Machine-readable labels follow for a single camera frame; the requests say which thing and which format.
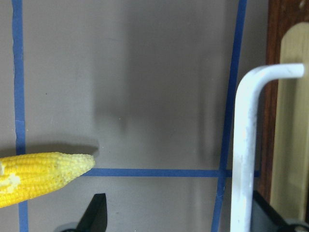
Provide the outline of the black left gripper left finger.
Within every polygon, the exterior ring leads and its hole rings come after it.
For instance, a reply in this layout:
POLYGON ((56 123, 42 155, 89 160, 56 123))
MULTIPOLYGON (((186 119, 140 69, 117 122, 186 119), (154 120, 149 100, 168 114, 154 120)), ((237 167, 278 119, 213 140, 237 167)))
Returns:
POLYGON ((78 223, 78 232, 105 232, 108 224, 106 194, 95 194, 78 223))

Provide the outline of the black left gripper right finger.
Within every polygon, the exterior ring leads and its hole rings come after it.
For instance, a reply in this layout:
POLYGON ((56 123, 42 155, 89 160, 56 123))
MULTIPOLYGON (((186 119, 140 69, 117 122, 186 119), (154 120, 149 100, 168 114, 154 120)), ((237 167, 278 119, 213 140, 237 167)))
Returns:
POLYGON ((256 190, 253 191, 251 231, 277 232, 286 226, 284 219, 256 190))

